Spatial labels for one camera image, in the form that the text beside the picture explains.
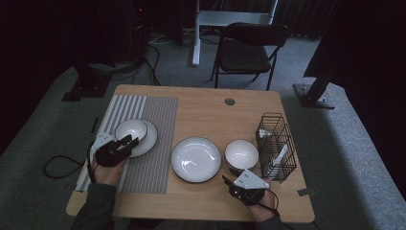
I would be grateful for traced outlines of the white desk frame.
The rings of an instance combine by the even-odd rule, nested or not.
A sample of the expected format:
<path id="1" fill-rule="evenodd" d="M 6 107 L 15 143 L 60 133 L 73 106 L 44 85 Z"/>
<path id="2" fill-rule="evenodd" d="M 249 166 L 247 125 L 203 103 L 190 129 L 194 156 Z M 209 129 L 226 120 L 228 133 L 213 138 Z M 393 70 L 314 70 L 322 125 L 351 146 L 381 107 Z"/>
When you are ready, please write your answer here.
<path id="1" fill-rule="evenodd" d="M 200 9 L 200 0 L 195 0 L 195 35 L 194 47 L 192 53 L 192 65 L 198 66 L 200 63 L 200 27 L 215 26 L 224 27 L 236 22 L 255 23 L 255 24 L 272 24 L 275 11 L 279 0 L 271 0 L 269 12 L 244 12 L 244 11 L 202 11 Z"/>

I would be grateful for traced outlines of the white plate with black rim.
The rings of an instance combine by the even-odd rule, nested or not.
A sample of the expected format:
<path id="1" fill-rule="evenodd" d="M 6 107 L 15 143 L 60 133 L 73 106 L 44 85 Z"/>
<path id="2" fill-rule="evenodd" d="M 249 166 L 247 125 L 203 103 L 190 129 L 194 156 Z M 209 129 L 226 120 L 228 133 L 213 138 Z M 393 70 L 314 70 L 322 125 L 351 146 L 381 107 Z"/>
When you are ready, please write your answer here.
<path id="1" fill-rule="evenodd" d="M 191 183 L 213 178 L 221 167 L 221 153 L 211 140 L 189 137 L 180 141 L 172 151 L 171 166 L 177 176 Z"/>

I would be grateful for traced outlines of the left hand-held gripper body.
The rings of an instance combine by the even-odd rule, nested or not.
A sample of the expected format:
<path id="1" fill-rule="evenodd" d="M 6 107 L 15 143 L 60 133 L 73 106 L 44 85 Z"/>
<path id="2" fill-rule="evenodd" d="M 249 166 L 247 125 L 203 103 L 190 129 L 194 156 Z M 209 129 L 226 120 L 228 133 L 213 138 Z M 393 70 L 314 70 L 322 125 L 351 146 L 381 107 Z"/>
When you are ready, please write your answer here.
<path id="1" fill-rule="evenodd" d="M 96 161 L 104 167 L 115 167 L 127 159 L 131 154 L 131 149 L 127 149 L 126 143 L 115 140 L 111 134 L 101 132 L 90 148 L 90 154 Z"/>

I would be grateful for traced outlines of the white ceramic spoon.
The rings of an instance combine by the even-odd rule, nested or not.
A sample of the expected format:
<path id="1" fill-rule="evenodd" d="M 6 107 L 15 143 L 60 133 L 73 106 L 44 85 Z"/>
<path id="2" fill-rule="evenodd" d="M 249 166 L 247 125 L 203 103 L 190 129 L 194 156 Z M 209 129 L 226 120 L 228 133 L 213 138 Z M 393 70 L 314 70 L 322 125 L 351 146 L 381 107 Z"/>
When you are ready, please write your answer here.
<path id="1" fill-rule="evenodd" d="M 277 177 L 277 175 L 279 173 L 281 161 L 284 158 L 287 151 L 288 151 L 288 145 L 284 144 L 280 153 L 278 154 L 278 156 L 272 159 L 272 161 L 268 167 L 267 173 L 266 173 L 267 178 L 275 179 Z"/>

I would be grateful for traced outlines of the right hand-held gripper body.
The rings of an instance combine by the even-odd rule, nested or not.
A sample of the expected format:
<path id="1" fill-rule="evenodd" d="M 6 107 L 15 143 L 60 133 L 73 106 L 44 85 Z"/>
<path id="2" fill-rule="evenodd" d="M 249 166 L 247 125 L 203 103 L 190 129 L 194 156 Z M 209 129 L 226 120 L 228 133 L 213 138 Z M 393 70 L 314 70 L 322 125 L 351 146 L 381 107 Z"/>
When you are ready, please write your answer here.
<path id="1" fill-rule="evenodd" d="M 239 199 L 244 205 L 252 206 L 259 203 L 264 191 L 270 188 L 270 184 L 249 170 L 245 170 L 233 181 Z"/>

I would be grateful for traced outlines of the white bowl with spoon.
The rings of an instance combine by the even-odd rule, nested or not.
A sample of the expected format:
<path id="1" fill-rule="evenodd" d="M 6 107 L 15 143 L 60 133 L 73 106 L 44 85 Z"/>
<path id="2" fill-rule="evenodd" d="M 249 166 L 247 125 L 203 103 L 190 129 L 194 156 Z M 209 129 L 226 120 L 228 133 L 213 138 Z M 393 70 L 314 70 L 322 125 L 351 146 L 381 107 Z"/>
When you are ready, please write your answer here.
<path id="1" fill-rule="evenodd" d="M 157 142 L 158 131 L 156 126 L 148 120 L 144 120 L 144 123 L 147 125 L 147 134 L 139 145 L 131 151 L 131 157 L 138 157 L 148 153 Z"/>

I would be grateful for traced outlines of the white bowl with black rim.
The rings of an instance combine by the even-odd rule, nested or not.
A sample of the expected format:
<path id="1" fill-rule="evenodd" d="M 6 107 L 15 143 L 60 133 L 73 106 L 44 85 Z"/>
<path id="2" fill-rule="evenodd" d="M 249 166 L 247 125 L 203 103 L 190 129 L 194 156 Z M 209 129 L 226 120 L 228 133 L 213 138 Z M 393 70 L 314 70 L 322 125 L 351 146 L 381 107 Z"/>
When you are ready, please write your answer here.
<path id="1" fill-rule="evenodd" d="M 225 159 L 231 167 L 237 170 L 251 169 L 259 161 L 259 152 L 251 142 L 235 140 L 226 147 Z"/>
<path id="2" fill-rule="evenodd" d="M 226 161 L 225 164 L 229 172 L 234 176 L 240 176 L 245 170 L 252 171 L 256 167 L 256 166 L 248 167 L 247 165 L 236 166 L 229 161 Z"/>
<path id="3" fill-rule="evenodd" d="M 147 125 L 139 119 L 130 119 L 120 123 L 115 129 L 115 137 L 122 140 L 130 135 L 133 139 L 142 140 L 147 135 Z"/>

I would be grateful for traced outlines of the black wire basket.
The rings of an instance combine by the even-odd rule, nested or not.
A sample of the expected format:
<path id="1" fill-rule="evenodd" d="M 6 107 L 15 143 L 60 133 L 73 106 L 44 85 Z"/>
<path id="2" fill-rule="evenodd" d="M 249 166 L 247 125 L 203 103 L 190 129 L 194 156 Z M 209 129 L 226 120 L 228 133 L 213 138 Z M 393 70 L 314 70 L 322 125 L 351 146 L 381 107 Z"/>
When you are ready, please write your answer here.
<path id="1" fill-rule="evenodd" d="M 271 132 L 264 138 L 259 138 L 259 129 Z M 259 121 L 256 131 L 257 147 L 259 150 L 259 165 L 261 175 L 265 178 L 268 167 L 273 158 L 277 157 L 284 144 L 288 145 L 288 151 L 281 161 L 279 173 L 275 179 L 283 182 L 296 168 L 294 153 L 296 151 L 290 132 L 290 127 L 281 113 L 265 112 Z"/>

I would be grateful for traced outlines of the black equipment tower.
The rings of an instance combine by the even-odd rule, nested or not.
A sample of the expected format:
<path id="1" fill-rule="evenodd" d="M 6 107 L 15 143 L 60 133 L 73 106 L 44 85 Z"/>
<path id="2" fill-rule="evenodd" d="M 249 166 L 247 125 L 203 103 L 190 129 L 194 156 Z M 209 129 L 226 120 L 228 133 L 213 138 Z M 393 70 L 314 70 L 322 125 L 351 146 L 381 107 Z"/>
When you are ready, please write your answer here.
<path id="1" fill-rule="evenodd" d="M 147 0 L 125 0 L 129 23 L 127 56 L 140 61 L 144 58 L 149 37 Z"/>

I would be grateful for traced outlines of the black folding chair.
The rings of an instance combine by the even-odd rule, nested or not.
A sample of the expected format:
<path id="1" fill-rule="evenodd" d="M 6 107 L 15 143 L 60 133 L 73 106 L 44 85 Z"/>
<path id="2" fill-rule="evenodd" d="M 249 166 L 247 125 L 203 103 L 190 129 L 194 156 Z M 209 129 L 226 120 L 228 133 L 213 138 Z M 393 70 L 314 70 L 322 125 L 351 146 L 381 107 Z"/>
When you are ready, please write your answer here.
<path id="1" fill-rule="evenodd" d="M 211 80 L 218 87 L 220 75 L 254 75 L 268 73 L 270 89 L 278 51 L 288 39 L 288 28 L 282 24 L 237 22 L 226 26 L 219 38 Z"/>

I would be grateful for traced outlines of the grey striped woven placemat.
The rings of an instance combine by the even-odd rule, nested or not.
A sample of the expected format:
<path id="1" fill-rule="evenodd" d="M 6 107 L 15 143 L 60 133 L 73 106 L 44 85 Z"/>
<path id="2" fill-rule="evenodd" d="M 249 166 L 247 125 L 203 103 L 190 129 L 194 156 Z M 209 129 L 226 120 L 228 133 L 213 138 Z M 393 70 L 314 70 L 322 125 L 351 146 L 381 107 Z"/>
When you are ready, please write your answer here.
<path id="1" fill-rule="evenodd" d="M 170 154 L 178 99 L 152 96 L 114 96 L 106 110 L 99 134 L 114 135 L 124 121 L 140 119 L 147 136 L 124 166 L 119 193 L 164 194 L 169 179 Z"/>

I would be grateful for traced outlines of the person's right hand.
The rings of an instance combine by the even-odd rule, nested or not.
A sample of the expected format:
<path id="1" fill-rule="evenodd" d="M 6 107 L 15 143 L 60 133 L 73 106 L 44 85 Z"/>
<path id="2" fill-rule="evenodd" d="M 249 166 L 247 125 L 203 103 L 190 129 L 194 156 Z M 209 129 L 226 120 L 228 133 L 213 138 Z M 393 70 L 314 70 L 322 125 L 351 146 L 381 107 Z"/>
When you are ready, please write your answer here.
<path id="1" fill-rule="evenodd" d="M 272 209 L 275 208 L 275 196 L 271 188 L 264 191 L 264 195 L 258 204 L 247 206 L 247 210 L 252 215 L 253 220 L 262 222 L 275 216 Z"/>

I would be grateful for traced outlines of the dark curtain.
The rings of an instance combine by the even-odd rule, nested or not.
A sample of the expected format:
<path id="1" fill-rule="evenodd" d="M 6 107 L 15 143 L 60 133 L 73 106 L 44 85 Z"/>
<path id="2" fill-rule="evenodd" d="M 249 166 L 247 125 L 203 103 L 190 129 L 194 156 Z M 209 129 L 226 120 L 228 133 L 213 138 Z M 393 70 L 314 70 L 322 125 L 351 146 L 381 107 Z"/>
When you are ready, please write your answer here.
<path id="1" fill-rule="evenodd" d="M 406 0 L 342 0 L 304 74 L 340 86 L 405 81 Z"/>

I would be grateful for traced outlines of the person's left hand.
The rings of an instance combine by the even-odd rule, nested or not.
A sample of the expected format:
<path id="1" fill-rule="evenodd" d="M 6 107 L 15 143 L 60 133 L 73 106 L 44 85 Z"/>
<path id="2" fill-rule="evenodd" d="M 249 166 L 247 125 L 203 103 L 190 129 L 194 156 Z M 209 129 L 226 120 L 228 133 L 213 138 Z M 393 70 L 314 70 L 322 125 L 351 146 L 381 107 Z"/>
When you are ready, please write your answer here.
<path id="1" fill-rule="evenodd" d="M 119 163 L 115 167 L 109 168 L 101 166 L 97 161 L 94 161 L 92 170 L 94 173 L 95 182 L 97 184 L 116 186 L 121 179 L 121 174 L 125 164 L 126 160 Z"/>

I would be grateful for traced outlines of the black stand base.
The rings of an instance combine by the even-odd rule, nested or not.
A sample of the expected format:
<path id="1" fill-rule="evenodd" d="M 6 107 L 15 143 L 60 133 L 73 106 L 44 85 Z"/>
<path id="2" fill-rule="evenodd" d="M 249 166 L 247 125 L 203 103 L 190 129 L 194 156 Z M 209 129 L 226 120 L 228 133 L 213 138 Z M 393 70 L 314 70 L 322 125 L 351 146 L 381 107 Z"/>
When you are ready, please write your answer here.
<path id="1" fill-rule="evenodd" d="M 64 94 L 62 101 L 79 102 L 82 98 L 103 98 L 111 75 L 98 73 L 88 64 L 76 64 L 74 68 L 79 76 L 72 89 Z"/>

